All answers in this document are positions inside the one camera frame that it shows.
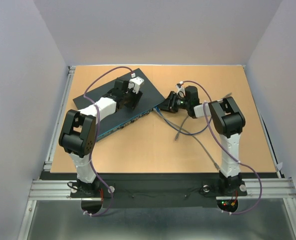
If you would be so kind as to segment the grey ethernet cable long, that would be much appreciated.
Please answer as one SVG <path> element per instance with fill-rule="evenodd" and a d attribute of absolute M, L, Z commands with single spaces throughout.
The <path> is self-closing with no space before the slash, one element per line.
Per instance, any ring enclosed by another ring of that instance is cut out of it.
<path fill-rule="evenodd" d="M 225 95 L 223 98 L 227 98 L 230 97 L 232 95 L 232 92 L 228 93 L 227 95 Z M 184 120 L 182 121 L 182 123 L 180 124 L 180 127 L 178 128 L 178 132 L 175 135 L 174 141 L 177 141 L 180 135 L 180 131 L 183 131 L 183 125 L 185 123 L 185 121 L 189 118 L 188 115 L 186 115 L 186 117 L 184 118 Z"/>

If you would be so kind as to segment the grey ethernet cable short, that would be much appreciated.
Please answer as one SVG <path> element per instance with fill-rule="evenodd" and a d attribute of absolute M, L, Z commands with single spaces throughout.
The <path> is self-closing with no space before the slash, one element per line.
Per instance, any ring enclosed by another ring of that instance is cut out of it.
<path fill-rule="evenodd" d="M 209 153 L 209 151 L 206 149 L 206 147 L 201 143 L 201 141 L 198 140 L 196 136 L 192 135 L 190 132 L 186 131 L 186 130 L 183 129 L 183 128 L 180 129 L 180 130 L 178 130 L 177 137 L 179 136 L 179 133 L 180 133 L 181 131 L 183 131 L 183 132 L 185 132 L 187 135 L 193 137 L 193 138 L 194 138 L 194 139 L 195 139 L 195 140 L 201 145 L 201 147 L 203 148 L 203 150 L 205 151 L 205 153 L 208 155 L 208 157 L 209 157 L 210 160 L 212 161 L 212 163 L 213 163 L 214 167 L 216 168 L 216 170 L 219 171 L 219 170 L 220 170 L 219 165 L 216 163 L 216 161 L 213 159 L 213 157 L 211 156 L 211 154 Z"/>

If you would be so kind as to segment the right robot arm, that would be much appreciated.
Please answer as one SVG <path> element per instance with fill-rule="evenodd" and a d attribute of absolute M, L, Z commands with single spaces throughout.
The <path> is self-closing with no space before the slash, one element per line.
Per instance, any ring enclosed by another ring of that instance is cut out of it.
<path fill-rule="evenodd" d="M 170 113 L 183 109 L 194 119 L 206 117 L 207 120 L 212 120 L 220 136 L 220 140 L 216 142 L 222 149 L 218 191 L 229 195 L 242 184 L 239 143 L 246 120 L 233 97 L 201 104 L 197 94 L 198 90 L 194 86 L 184 88 L 184 93 L 171 91 L 157 108 Z"/>

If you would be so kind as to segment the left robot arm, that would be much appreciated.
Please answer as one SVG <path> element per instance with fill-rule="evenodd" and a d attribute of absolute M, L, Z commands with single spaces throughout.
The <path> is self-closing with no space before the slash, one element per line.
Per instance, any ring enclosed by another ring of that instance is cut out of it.
<path fill-rule="evenodd" d="M 117 78 L 114 87 L 98 101 L 90 100 L 91 105 L 81 110 L 66 113 L 58 143 L 68 153 L 76 167 L 77 183 L 68 185 L 76 192 L 94 197 L 99 192 L 97 173 L 93 170 L 92 151 L 97 141 L 100 121 L 123 107 L 136 108 L 143 93 L 140 88 L 144 79 L 131 76 L 130 80 Z"/>

